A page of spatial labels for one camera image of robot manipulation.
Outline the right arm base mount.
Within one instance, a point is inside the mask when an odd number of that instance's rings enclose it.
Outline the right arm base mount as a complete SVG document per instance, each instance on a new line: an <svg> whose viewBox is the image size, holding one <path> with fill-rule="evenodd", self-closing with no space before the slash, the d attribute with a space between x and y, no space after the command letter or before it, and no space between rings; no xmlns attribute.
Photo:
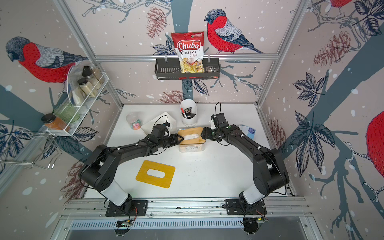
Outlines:
<svg viewBox="0 0 384 240"><path fill-rule="evenodd" d="M248 215L260 215L267 214L266 205L263 200L260 200L254 204L248 204L243 198L225 199L225 209L229 216L248 216Z"/></svg>

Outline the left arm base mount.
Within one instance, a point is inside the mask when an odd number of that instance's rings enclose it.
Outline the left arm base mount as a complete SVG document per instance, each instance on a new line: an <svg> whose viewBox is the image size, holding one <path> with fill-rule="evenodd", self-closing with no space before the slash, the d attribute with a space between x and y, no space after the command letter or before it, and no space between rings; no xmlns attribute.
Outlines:
<svg viewBox="0 0 384 240"><path fill-rule="evenodd" d="M148 203L148 200L133 199L129 195L121 206L110 202L106 210L106 217L144 217Z"/></svg>

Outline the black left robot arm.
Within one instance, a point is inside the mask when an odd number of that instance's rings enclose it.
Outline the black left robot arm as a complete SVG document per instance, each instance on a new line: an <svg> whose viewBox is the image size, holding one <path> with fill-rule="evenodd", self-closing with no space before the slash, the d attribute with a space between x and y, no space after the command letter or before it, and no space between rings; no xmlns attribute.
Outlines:
<svg viewBox="0 0 384 240"><path fill-rule="evenodd" d="M157 124L150 134L136 143L120 147L99 145L83 165L79 178L115 206L128 208L132 197L115 181L119 165L152 156L159 149L177 146L183 140L179 134L170 134L166 124Z"/></svg>

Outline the yellow plastic lid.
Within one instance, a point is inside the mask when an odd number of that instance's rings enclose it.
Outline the yellow plastic lid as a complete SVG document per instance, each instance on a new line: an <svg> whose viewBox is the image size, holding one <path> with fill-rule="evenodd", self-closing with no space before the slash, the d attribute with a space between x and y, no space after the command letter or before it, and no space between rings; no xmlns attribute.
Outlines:
<svg viewBox="0 0 384 240"><path fill-rule="evenodd" d="M176 168L145 160L136 176L136 181L168 189Z"/></svg>

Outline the clear plastic tissue box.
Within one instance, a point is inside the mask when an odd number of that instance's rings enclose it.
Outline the clear plastic tissue box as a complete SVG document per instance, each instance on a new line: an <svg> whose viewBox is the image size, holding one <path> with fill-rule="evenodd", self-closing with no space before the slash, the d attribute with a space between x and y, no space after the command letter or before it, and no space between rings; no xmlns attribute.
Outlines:
<svg viewBox="0 0 384 240"><path fill-rule="evenodd" d="M192 152L201 152L204 150L204 144L195 144L195 145L179 145L179 150L181 153L192 153Z"/></svg>

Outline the blue white tissue pack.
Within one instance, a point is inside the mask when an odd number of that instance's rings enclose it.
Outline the blue white tissue pack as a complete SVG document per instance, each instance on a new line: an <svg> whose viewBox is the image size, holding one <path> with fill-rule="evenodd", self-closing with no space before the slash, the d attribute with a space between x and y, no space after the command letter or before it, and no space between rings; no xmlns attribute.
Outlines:
<svg viewBox="0 0 384 240"><path fill-rule="evenodd" d="M252 140L254 139L255 133L256 133L255 129L248 127L248 126L245 126L245 125L240 125L239 128L244 133L244 135L246 135L247 137L249 137Z"/></svg>

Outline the white rectangular bin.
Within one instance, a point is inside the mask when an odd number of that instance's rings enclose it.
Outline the white rectangular bin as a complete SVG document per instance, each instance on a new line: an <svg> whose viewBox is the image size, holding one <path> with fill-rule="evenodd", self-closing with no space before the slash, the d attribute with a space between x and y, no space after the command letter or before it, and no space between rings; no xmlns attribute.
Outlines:
<svg viewBox="0 0 384 240"><path fill-rule="evenodd" d="M177 122L176 120L167 112L164 112L160 114L159 116L155 117L154 119L150 120L149 122L142 125L141 130L146 134L150 134L152 132L153 126L155 125L161 125L164 123L169 123L170 126L168 127L168 130L170 134L174 134L177 132Z"/></svg>

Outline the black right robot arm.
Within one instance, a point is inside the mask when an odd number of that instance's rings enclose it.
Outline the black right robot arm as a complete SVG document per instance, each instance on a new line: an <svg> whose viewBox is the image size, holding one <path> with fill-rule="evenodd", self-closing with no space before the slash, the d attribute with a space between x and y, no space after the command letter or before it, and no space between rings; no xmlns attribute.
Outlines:
<svg viewBox="0 0 384 240"><path fill-rule="evenodd" d="M205 127L201 137L220 143L225 141L240 150L252 162L253 184L239 197L247 205L253 205L289 182L282 155L277 149L268 149L249 138L236 125L211 129Z"/></svg>

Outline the bamboo tissue box lid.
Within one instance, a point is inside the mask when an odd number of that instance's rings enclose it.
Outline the bamboo tissue box lid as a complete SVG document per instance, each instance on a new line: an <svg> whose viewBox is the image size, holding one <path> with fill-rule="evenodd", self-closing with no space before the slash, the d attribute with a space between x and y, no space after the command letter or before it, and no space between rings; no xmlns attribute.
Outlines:
<svg viewBox="0 0 384 240"><path fill-rule="evenodd" d="M201 136L203 132L203 127L189 128L184 130L179 130L177 134L183 137L180 145L195 145L195 144L204 144L204 140Z"/></svg>

